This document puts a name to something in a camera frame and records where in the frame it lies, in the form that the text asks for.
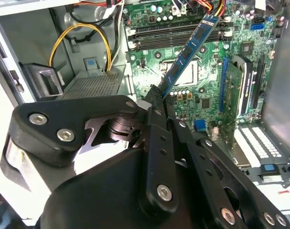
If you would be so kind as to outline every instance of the chip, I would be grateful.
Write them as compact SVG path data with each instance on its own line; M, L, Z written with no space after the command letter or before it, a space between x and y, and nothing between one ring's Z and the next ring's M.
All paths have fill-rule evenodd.
M252 55L254 42L243 42L240 45L240 53L243 55Z
M201 108L202 109L208 109L210 108L210 99L202 99L201 100Z
M171 73L171 75L172 75L173 77L174 77L175 75L177 75L179 69L180 69L179 65L175 63L175 64L172 66L172 68L170 69L170 73Z
M150 16L149 17L149 22L155 22L155 17L154 16Z
M163 82L160 86L161 91L162 92L166 91L167 87L168 87L168 83L165 80L163 80Z
M206 32L206 30L204 28L199 27L196 34L195 34L195 39L200 40L203 37L205 32Z
M187 46L183 51L182 51L182 57L187 60L192 53L193 49L189 46Z

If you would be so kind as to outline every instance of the white wire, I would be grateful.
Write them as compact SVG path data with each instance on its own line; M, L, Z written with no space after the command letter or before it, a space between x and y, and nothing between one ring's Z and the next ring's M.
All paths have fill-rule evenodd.
M121 8L120 8L120 15L118 17L118 23L117 23L117 28L118 28L118 45L117 45L117 50L115 51L115 54L114 54L114 58L111 60L111 66L113 65L113 62L114 60L116 59L119 51L120 51L120 47L121 47L121 19L122 19L122 15L123 15L123 9L124 9L124 3L125 3L125 0L122 0L121 3Z

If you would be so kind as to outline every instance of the blue pcie slot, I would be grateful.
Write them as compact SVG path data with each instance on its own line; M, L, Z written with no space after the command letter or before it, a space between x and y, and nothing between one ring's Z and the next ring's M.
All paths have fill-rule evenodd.
M219 111L220 112L223 112L223 100L225 97L227 69L228 69L228 59L224 57L222 70L221 70L221 82L220 82L220 94L219 94Z
M174 86L184 69L192 61L195 53L213 31L219 20L219 17L206 14L201 22L198 24L197 28L190 36L188 42L181 50L176 60L166 73L164 79L159 84L159 88L162 91L163 99L165 99L165 97L171 91L172 87Z

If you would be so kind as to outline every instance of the black plastic bracket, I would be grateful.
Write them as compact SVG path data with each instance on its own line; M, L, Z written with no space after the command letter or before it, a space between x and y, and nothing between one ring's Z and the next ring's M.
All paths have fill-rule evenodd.
M133 100L123 95L22 104L13 111L9 134L14 144L26 152L50 165L66 166L84 143L86 122L92 121L95 138L106 121L115 117L132 118L137 112ZM47 123L31 123L29 117L35 113L46 116ZM71 130L74 140L61 141L56 134L60 129Z

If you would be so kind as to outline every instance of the red wire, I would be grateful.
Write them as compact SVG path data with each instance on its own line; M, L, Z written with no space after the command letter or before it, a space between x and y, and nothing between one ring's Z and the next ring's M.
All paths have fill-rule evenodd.
M224 5L223 9L221 10L221 12L220 12L220 14L219 14L220 17L221 17L221 15L225 12L225 10L226 10L226 5Z
M107 6L107 4L103 2L94 3L94 2L85 2L85 1L81 1L75 4L75 6L78 6L78 5Z

